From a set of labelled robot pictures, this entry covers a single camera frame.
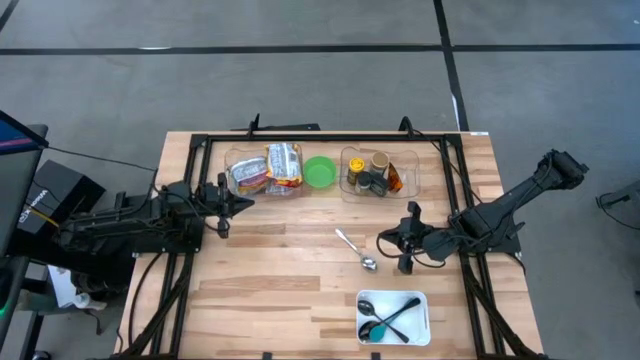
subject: black box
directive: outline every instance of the black box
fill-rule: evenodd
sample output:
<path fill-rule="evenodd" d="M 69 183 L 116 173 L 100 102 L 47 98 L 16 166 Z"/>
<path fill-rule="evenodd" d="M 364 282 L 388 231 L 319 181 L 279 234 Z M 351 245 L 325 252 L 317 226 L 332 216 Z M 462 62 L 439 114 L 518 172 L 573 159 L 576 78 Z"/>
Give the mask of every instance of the black box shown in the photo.
<path fill-rule="evenodd" d="M 60 224 L 74 212 L 91 211 L 104 191 L 85 175 L 47 160 L 33 178 L 26 203 Z M 27 206 L 20 214 L 18 228 L 43 239 L 50 239 L 56 232 L 53 224 Z"/>

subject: computer screen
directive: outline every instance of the computer screen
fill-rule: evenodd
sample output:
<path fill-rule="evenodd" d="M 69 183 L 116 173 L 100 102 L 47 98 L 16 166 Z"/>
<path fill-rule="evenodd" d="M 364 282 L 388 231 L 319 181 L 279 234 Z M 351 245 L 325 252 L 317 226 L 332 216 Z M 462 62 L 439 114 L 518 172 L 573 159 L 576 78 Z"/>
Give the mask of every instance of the computer screen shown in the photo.
<path fill-rule="evenodd" d="M 44 138 L 0 111 L 0 155 L 36 150 L 48 145 Z"/>

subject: wooden tabletop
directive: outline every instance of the wooden tabletop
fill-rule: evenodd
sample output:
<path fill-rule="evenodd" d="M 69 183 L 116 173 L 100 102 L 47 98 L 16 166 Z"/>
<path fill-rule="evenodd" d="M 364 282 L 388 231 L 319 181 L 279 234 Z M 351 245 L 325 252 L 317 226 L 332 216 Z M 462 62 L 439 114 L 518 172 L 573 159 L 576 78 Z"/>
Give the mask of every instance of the wooden tabletop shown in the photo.
<path fill-rule="evenodd" d="M 191 134 L 167 134 L 158 185 L 182 180 Z M 500 196 L 502 186 L 489 136 L 462 133 L 462 139 L 474 191 L 485 201 Z M 451 211 L 442 160 L 430 143 L 298 143 L 305 158 L 324 155 L 337 166 L 346 146 L 416 152 L 420 193 L 413 200 L 422 207 L 423 222 L 446 225 Z M 224 170 L 228 150 L 262 145 L 215 143 L 209 179 L 215 182 L 216 174 Z M 199 166 L 194 171 L 198 174 Z M 456 184 L 459 203 L 464 206 L 457 176 Z M 349 203 L 341 198 L 337 184 L 324 190 L 305 187 L 301 197 L 256 203 L 237 215 L 230 221 L 228 239 L 207 230 L 202 249 L 195 256 L 179 357 L 259 358 L 268 351 L 276 359 L 370 358 L 371 352 L 380 352 L 383 359 L 475 358 L 458 256 L 450 256 L 441 269 L 416 264 L 414 274 L 407 276 L 398 272 L 395 260 L 382 257 L 376 249 L 376 235 L 397 226 L 400 218 L 407 216 L 406 203 Z M 208 221 L 215 226 L 217 218 Z M 360 268 L 358 257 L 336 237 L 336 227 L 343 228 L 357 246 L 375 257 L 377 274 Z M 383 247 L 390 252 L 396 250 L 391 244 Z M 120 327 L 124 339 L 133 292 L 152 257 L 146 254 L 136 262 Z M 134 338 L 157 309 L 166 258 L 163 255 L 158 260 L 142 287 L 135 309 Z M 487 258 L 499 310 L 525 344 L 542 352 L 522 269 L 502 254 L 489 254 Z M 179 260 L 176 277 L 181 264 Z M 355 336 L 355 297 L 363 289 L 423 292 L 429 305 L 431 343 L 425 347 L 360 345 Z M 487 350 L 492 351 L 488 319 L 484 311 L 481 314 Z M 170 313 L 164 352 L 168 351 L 173 319 Z"/>

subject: concrete floor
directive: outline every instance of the concrete floor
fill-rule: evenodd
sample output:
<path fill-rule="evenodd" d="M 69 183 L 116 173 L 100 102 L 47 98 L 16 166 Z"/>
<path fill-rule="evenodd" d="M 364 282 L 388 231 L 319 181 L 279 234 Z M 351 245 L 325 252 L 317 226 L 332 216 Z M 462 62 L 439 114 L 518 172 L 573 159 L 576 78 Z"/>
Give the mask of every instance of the concrete floor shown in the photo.
<path fill-rule="evenodd" d="M 20 0 L 0 48 L 304 43 L 438 43 L 431 1 Z M 0 0 L 4 8 L 9 0 Z M 640 42 L 630 0 L 445 0 L 453 44 Z M 527 281 L 547 354 L 637 359 L 640 233 L 606 218 L 594 197 L 640 179 L 640 53 L 457 53 L 470 129 L 489 131 L 506 187 L 550 148 L 589 165 L 571 192 L 517 213 Z M 0 108 L 47 123 L 52 144 L 154 166 L 168 130 L 226 130 L 261 112 L 265 125 L 327 130 L 455 130 L 441 53 L 0 56 Z M 148 174 L 45 152 L 110 191 L 143 192 Z M 627 206 L 613 212 L 625 216 Z M 56 359 L 106 357 L 115 304 L 93 335 L 85 315 L 45 321 L 39 348 Z M 17 315 L 0 359 L 14 359 Z"/>

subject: white tray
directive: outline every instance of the white tray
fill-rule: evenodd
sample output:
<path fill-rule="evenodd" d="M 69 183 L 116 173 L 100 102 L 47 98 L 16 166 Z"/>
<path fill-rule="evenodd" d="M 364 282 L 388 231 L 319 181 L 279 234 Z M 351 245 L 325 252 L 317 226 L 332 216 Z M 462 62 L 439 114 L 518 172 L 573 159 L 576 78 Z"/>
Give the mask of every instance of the white tray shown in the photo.
<path fill-rule="evenodd" d="M 411 308 L 400 314 L 391 326 L 407 335 L 408 343 L 403 343 L 390 329 L 384 333 L 384 337 L 377 343 L 365 343 L 358 338 L 358 330 L 367 321 L 378 321 L 374 316 L 365 316 L 358 311 L 358 300 L 367 300 L 373 304 L 376 314 L 382 319 L 399 310 L 404 304 L 417 297 L 420 305 Z M 356 297 L 356 339 L 363 345 L 413 345 L 425 346 L 431 341 L 431 330 L 429 328 L 429 307 L 427 297 L 419 291 L 386 291 L 386 290 L 362 290 Z"/>

